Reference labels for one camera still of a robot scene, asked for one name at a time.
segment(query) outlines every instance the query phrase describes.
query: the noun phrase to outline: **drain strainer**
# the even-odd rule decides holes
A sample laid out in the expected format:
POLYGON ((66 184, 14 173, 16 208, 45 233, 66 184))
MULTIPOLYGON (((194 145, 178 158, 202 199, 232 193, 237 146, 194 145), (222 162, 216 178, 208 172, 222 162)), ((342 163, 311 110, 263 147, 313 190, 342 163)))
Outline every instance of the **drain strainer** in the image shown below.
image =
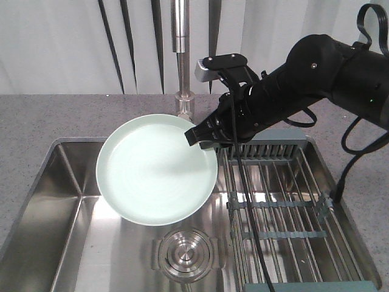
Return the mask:
POLYGON ((192 283, 208 274, 213 253, 209 238, 201 231, 174 231, 159 246, 161 270, 171 280, 192 283))

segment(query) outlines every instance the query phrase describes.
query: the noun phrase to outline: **white curtain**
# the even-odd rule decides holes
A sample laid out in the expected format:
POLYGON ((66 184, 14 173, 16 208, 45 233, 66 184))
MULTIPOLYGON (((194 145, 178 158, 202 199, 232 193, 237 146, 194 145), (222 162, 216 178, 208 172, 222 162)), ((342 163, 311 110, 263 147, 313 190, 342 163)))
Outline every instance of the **white curtain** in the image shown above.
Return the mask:
MULTIPOLYGON (((255 72, 271 72, 301 37, 312 33, 352 44, 360 35, 357 12, 366 2, 190 0, 191 71, 197 59, 213 52, 238 52, 255 72)), ((389 1, 372 2, 389 9, 389 1)), ((370 12, 368 17, 374 36, 377 21, 370 12)), ((209 93, 209 85, 193 74, 190 84, 194 93, 209 93)), ((177 90, 170 0, 0 1, 0 94, 177 90)), ((225 88, 213 82, 212 91, 225 88)))

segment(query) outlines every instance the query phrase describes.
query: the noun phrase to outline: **gray countertop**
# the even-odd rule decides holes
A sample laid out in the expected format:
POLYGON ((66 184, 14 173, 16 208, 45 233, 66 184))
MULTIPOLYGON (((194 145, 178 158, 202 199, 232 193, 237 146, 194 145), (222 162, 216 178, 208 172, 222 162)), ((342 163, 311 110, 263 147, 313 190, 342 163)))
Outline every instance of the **gray countertop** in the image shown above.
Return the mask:
MULTIPOLYGON (((217 96, 195 97, 195 122, 217 106, 217 96)), ((337 181, 351 159, 340 139, 355 116, 322 100, 310 107, 318 117, 303 129, 318 146, 337 181)), ((173 96, 0 96, 0 246, 19 217, 27 194, 52 142, 59 137, 109 136, 118 126, 144 114, 174 113, 173 96)), ((283 122, 274 128, 290 127, 283 122)), ((349 137, 362 148, 384 133, 361 122, 349 137)), ((362 239, 389 292, 389 147, 360 159, 348 175, 344 193, 362 239)))

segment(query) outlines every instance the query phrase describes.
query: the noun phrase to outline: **robotic arm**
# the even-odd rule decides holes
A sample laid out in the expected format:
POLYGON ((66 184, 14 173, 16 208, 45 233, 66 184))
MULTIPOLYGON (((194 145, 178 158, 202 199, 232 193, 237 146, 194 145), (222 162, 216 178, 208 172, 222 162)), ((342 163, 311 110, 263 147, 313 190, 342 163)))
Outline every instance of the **robotic arm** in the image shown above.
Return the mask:
POLYGON ((290 51, 285 64, 259 78, 240 54, 199 60, 195 71, 201 82, 219 79, 229 92, 218 108, 186 132, 190 145, 202 148, 233 143, 232 102, 238 142, 248 142, 271 125, 327 98, 332 103, 389 130, 389 52, 386 13, 377 4, 364 5, 357 19, 367 44, 352 46, 328 35, 309 35, 290 51), (383 54, 369 51, 371 38, 364 29, 368 8, 379 17, 379 42, 383 54))

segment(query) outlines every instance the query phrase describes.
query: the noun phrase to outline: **metal dish rack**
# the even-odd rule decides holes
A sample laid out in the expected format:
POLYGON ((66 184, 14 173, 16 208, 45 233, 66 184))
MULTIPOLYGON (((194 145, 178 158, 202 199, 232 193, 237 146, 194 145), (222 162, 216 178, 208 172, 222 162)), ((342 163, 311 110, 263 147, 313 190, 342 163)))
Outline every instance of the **metal dish rack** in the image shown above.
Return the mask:
MULTIPOLYGON (((329 199, 334 182, 323 169, 321 158, 311 162, 312 157, 306 157, 305 150, 314 147, 313 142, 306 137, 275 141, 261 137, 241 146, 261 248, 272 282, 371 280, 379 287, 379 276, 368 265, 370 261, 362 258, 365 254, 361 242, 343 207, 333 206, 329 199)), ((219 149, 217 153, 224 169, 224 177, 219 177, 217 185, 228 196, 237 288, 244 291, 247 283, 264 283, 264 276, 235 150, 219 149)))

